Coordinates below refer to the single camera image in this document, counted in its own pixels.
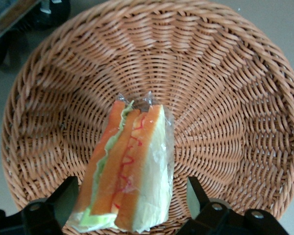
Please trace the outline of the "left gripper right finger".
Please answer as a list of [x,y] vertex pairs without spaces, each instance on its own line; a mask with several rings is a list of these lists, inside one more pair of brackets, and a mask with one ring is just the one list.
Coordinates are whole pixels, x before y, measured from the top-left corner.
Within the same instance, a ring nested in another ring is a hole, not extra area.
[[269,212],[249,209],[240,215],[222,200],[208,198],[199,180],[187,180],[189,219],[178,231],[180,235],[287,235],[288,232]]

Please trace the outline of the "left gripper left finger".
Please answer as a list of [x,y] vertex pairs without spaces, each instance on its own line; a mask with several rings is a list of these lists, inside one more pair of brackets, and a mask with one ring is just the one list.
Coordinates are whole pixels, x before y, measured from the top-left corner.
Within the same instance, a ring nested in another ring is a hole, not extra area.
[[69,176],[48,198],[36,199],[16,214],[0,210],[0,235],[62,235],[78,196],[78,179]]

